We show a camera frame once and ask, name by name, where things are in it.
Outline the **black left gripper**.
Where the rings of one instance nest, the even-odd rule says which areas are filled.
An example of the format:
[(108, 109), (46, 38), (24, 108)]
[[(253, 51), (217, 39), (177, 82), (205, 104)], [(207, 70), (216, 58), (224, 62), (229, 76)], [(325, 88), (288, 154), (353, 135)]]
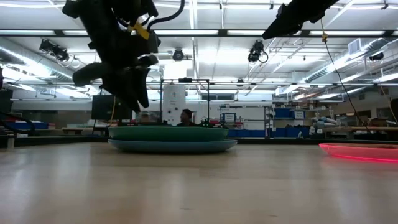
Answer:
[[(102, 78), (103, 87), (136, 113), (149, 107), (146, 67), (131, 67), (141, 55), (157, 53), (159, 38), (138, 22), (144, 14), (159, 15), (151, 0), (77, 0), (67, 1), (62, 12), (83, 23), (102, 63), (91, 63), (76, 71), (76, 86), (89, 85)], [(108, 73), (108, 65), (128, 67)]]

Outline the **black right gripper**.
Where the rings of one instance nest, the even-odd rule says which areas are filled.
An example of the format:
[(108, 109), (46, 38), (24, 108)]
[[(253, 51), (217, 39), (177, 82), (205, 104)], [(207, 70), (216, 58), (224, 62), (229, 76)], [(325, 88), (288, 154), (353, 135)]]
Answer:
[(279, 8), (278, 17), (262, 34), (262, 38), (272, 39), (296, 34), (301, 31), (303, 23), (315, 23), (325, 15), (325, 11), (338, 0), (291, 0)]

